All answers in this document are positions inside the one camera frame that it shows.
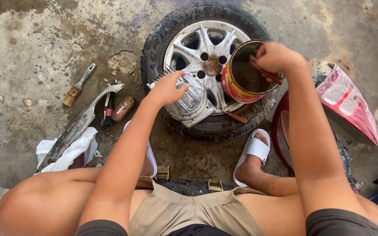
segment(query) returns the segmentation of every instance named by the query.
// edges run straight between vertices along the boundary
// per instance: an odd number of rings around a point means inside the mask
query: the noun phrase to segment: wooden screwdriver handle
[[[242,118],[242,117],[240,117],[238,115],[234,115],[231,112],[228,113],[228,116],[230,116],[231,118],[233,118],[236,121],[242,122],[243,124],[247,124],[247,120],[245,118]]]

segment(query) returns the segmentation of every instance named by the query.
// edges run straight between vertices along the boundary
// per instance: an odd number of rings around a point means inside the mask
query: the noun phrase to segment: red and black tool
[[[115,84],[116,84],[116,80],[113,79],[112,85],[115,85]],[[111,118],[111,115],[114,110],[114,105],[113,105],[114,101],[115,101],[115,93],[113,92],[108,93],[106,97],[106,102],[105,102],[105,116],[101,122],[101,126],[103,127],[113,126],[113,120]]]

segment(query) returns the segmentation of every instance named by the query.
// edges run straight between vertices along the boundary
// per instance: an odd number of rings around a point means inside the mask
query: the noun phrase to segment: screwdriver
[[[234,115],[234,114],[232,114],[231,112],[223,111],[223,110],[221,110],[221,109],[219,109],[219,108],[218,108],[218,110],[220,110],[220,111],[222,111],[222,112],[224,112],[224,113],[227,113],[228,116],[230,116],[231,118],[233,118],[233,119],[236,120],[236,121],[240,121],[240,122],[242,122],[243,124],[247,124],[247,120],[246,120],[245,118],[242,118],[242,117],[240,117],[240,116],[238,116],[238,115]]]

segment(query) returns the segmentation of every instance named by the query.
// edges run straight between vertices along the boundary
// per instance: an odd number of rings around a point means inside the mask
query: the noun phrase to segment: hand
[[[298,52],[277,42],[268,42],[259,48],[256,54],[256,65],[271,73],[284,74],[299,67],[309,67],[306,59]]]
[[[147,97],[150,100],[158,102],[159,105],[169,105],[179,100],[186,90],[189,88],[189,84],[182,85],[179,89],[176,89],[176,82],[179,77],[184,76],[183,71],[176,71],[161,77],[154,88],[148,93]]]

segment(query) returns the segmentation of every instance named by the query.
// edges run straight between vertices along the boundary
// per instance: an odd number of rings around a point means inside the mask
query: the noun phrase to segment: concrete floor
[[[36,145],[58,137],[106,87],[104,78],[114,78],[107,61],[120,51],[130,51],[125,54],[138,62],[128,65],[131,74],[118,72],[116,78],[126,87],[117,102],[126,95],[140,102],[144,92],[132,81],[132,70],[138,71],[145,39],[167,13],[190,2],[195,0],[0,0],[0,186],[13,187],[35,172]],[[257,17],[274,40],[302,53],[314,76],[323,73],[327,62],[339,64],[378,123],[378,1],[227,2]],[[97,68],[74,106],[64,106],[66,92],[93,62]],[[100,120],[101,116],[92,125],[99,130],[99,150],[107,155],[126,121],[104,129]],[[232,184],[246,138],[197,142],[157,119],[150,140],[157,163],[169,165],[172,177]],[[378,191],[371,183],[378,178],[378,147],[352,144],[348,153],[353,177],[364,183],[361,194]],[[288,176],[273,149],[265,171]]]

